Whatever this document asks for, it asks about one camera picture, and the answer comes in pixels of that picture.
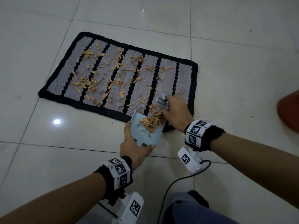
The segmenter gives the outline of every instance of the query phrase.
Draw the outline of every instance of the bright light spot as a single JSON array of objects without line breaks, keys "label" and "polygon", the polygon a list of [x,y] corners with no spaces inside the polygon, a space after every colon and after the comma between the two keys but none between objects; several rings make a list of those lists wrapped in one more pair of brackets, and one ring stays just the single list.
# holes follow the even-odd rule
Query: bright light spot
[{"label": "bright light spot", "polygon": [[53,121],[54,124],[60,124],[60,120],[56,119]]}]

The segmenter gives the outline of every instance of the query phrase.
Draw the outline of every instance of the person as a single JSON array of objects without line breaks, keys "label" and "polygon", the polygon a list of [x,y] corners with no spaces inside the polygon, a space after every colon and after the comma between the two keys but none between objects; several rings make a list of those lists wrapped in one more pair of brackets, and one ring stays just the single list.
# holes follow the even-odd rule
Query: person
[{"label": "person", "polygon": [[[178,96],[166,96],[170,111],[163,110],[166,119],[181,132],[193,121],[185,101]],[[135,170],[153,150],[152,145],[139,147],[125,124],[125,138],[120,145],[120,157],[129,157],[131,170]],[[299,157],[276,148],[252,142],[224,131],[217,138],[204,142],[207,148],[223,158],[238,171],[262,187],[299,208]],[[80,180],[40,196],[0,218],[0,223],[76,223],[107,192],[111,184],[105,174],[94,172]],[[176,195],[164,215],[167,223],[235,223],[208,208],[206,201],[196,192]]]}]

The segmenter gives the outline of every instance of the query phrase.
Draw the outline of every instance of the black cable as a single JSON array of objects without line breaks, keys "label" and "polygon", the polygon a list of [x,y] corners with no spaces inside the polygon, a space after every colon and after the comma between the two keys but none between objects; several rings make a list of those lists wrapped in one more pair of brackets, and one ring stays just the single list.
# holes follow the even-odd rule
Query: black cable
[{"label": "black cable", "polygon": [[111,215],[113,215],[114,218],[118,218],[118,216],[113,213],[112,211],[110,211],[108,208],[106,208],[103,204],[101,204],[100,202],[98,202],[98,205],[100,205],[102,208],[104,208],[106,211],[108,211]]},{"label": "black cable", "polygon": [[160,213],[159,213],[159,217],[158,217],[158,222],[157,222],[157,224],[159,224],[160,217],[161,217],[161,213],[162,213],[162,209],[163,209],[163,204],[164,204],[164,202],[165,202],[165,198],[166,198],[166,195],[167,195],[168,190],[170,189],[170,187],[171,187],[174,183],[176,183],[177,181],[182,180],[182,179],[185,179],[185,178],[194,177],[194,176],[196,176],[196,175],[198,175],[198,174],[204,172],[206,169],[209,168],[209,166],[211,166],[211,161],[209,161],[208,159],[205,159],[205,160],[201,161],[200,164],[202,164],[202,163],[204,163],[204,162],[209,162],[209,165],[208,165],[207,167],[205,167],[203,170],[201,170],[200,172],[198,172],[198,173],[196,173],[196,174],[189,175],[189,176],[187,176],[187,177],[179,178],[179,179],[175,180],[173,183],[170,184],[170,186],[169,186],[168,189],[166,190],[166,193],[165,193],[164,198],[163,198],[163,202],[162,202],[162,205],[161,205],[161,209],[160,209]]}]

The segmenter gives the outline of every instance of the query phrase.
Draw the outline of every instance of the floor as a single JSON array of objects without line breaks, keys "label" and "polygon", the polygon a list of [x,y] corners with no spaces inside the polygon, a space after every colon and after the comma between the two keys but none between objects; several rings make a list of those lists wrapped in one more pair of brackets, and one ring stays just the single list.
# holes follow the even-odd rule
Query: floor
[{"label": "floor", "polygon": [[[118,156],[123,122],[37,95],[81,31],[195,61],[196,118],[299,156],[298,134],[276,113],[299,85],[298,8],[298,0],[0,0],[0,216]],[[183,138],[164,133],[133,174],[128,191],[145,201],[138,223],[156,223],[167,187],[188,175],[177,158]],[[297,209],[217,155],[201,157],[211,167],[170,192],[196,189],[240,223],[298,223]],[[99,206],[89,215],[112,219]]]}]

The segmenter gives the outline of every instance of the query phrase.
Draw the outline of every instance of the blue pants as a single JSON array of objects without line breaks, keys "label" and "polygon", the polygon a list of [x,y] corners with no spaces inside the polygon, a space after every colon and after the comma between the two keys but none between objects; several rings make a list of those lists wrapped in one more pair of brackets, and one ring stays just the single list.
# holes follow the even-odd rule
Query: blue pants
[{"label": "blue pants", "polygon": [[163,224],[237,224],[234,220],[201,206],[188,193],[170,196]]}]

